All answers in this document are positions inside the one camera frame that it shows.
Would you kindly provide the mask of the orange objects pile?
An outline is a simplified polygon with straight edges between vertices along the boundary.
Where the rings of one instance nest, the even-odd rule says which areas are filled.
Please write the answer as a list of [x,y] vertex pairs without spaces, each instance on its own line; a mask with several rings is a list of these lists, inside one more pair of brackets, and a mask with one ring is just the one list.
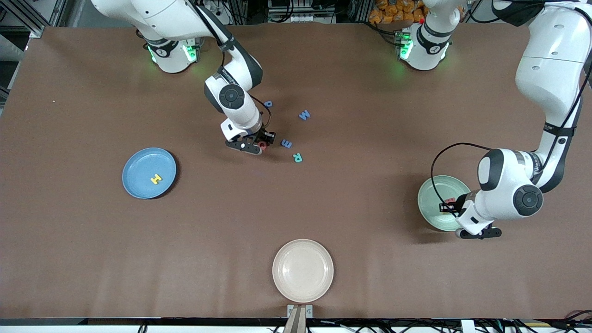
[[428,12],[429,8],[423,0],[374,0],[368,22],[372,25],[396,21],[422,23]]

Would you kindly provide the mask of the aluminium frame post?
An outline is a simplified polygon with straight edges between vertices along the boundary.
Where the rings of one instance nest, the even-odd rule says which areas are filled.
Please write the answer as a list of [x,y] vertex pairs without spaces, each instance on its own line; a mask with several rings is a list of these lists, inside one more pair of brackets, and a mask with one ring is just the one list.
[[0,32],[22,32],[40,38],[46,27],[58,26],[68,0],[0,0]]

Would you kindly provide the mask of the green plate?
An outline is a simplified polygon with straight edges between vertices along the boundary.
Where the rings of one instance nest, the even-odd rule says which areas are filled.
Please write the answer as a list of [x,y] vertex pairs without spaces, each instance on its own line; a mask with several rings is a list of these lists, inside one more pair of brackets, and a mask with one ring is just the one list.
[[454,232],[460,225],[451,213],[440,211],[442,201],[438,194],[442,199],[449,199],[458,198],[468,192],[469,188],[462,181],[451,176],[438,175],[421,185],[417,194],[417,204],[427,223],[438,230]]

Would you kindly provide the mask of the beige plate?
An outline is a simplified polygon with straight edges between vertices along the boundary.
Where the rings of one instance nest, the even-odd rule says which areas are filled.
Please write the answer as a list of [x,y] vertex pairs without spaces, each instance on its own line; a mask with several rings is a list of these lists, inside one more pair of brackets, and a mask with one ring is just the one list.
[[296,303],[322,298],[334,278],[329,251],[314,240],[292,240],[277,251],[272,264],[273,282],[279,293]]

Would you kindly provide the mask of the white power strip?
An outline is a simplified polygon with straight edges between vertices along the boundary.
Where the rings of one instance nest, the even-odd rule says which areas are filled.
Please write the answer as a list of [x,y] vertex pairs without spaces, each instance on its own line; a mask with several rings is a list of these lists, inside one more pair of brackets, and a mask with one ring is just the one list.
[[223,0],[200,0],[201,4],[212,12],[223,25],[232,25],[234,19]]

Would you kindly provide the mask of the blue plate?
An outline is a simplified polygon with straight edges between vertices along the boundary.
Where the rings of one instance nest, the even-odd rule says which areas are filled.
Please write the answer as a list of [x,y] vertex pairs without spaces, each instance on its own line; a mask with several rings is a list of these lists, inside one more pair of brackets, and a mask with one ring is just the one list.
[[[138,199],[155,199],[167,193],[176,180],[177,164],[169,151],[161,148],[139,150],[124,165],[121,180],[125,191]],[[158,185],[150,178],[162,177]]]

